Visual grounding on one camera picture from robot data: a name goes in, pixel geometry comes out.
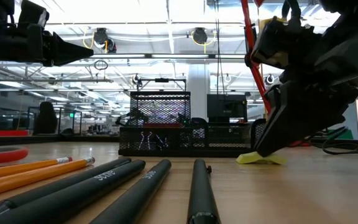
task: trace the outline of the black marker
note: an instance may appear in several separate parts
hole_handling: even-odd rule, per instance
[[[0,223],[61,223],[142,172],[136,160],[0,214]]]
[[[151,168],[136,184],[98,215],[91,224],[137,223],[171,169],[164,159]]]
[[[211,167],[207,168],[204,160],[197,159],[194,162],[187,224],[221,223],[214,192],[209,182],[210,173]]]

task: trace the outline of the marker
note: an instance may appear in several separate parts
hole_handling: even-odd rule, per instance
[[[91,224],[137,223],[171,169],[164,159],[98,215]]]
[[[47,161],[38,161],[31,162],[28,164],[19,164],[14,166],[0,167],[0,177],[5,177],[7,175],[18,174],[21,172],[26,172],[30,170],[40,169],[48,166],[53,166],[57,164],[63,164],[66,162],[71,162],[73,159],[71,157],[64,157],[59,159],[50,159]]]
[[[27,192],[2,200],[0,201],[0,214],[10,209],[27,204],[33,200],[37,200],[38,198],[52,194],[58,190],[77,184],[83,180],[89,179],[108,170],[127,164],[130,161],[131,159],[127,157],[116,159],[114,161],[107,162],[84,172],[80,172],[79,174],[71,175],[69,177],[54,181],[52,183],[45,184],[41,187],[37,187],[36,189],[32,189]]]
[[[145,162],[136,160],[50,195],[0,214],[0,223],[63,223],[142,172]]]
[[[187,224],[220,224],[214,192],[209,182],[211,167],[197,159],[193,166]]]
[[[78,170],[94,163],[94,158],[81,159],[65,164],[44,167],[41,169],[31,170],[20,174],[13,174],[6,177],[0,177],[0,193],[16,189],[28,184],[56,177],[68,172]]]

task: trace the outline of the white column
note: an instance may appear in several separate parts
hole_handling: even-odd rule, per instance
[[[209,94],[208,65],[190,65],[187,90],[191,92],[191,117],[208,121],[206,95]]]

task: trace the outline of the yellow cable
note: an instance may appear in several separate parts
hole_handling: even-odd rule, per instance
[[[84,46],[87,48],[87,49],[92,49],[93,47],[93,41],[94,41],[94,32],[92,33],[92,43],[91,43],[91,46],[88,46],[86,43],[85,43],[85,35],[86,33],[88,32],[89,29],[87,29],[85,32],[84,32],[84,38],[82,39],[82,43],[84,44]]]
[[[105,53],[105,54],[107,53],[107,44],[108,44],[108,41],[105,40],[105,41],[104,41],[104,45],[106,46],[106,47],[105,47],[105,50],[104,50],[104,53]]]
[[[215,38],[216,38],[216,33],[214,33],[214,38],[209,42],[209,43],[205,43],[205,44],[199,44],[197,43],[195,40],[194,40],[194,31],[191,32],[191,39],[193,40],[193,42],[196,44],[196,45],[199,45],[199,46],[204,46],[204,54],[206,54],[206,46],[208,46],[209,44],[212,44],[214,41],[215,41]]]

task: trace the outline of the table surface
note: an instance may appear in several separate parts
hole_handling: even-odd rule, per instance
[[[29,144],[23,161],[93,156],[95,166],[118,158],[118,144],[56,142]],[[282,149],[284,166],[236,164],[234,159],[206,158],[213,169],[211,184],[223,224],[358,223],[358,155],[332,156],[313,147]],[[147,162],[143,174],[162,158],[133,157]],[[169,158],[170,174],[140,223],[185,223],[195,158]],[[0,200],[61,179],[74,172],[0,194]],[[90,205],[68,223],[89,223],[133,185],[141,175]]]

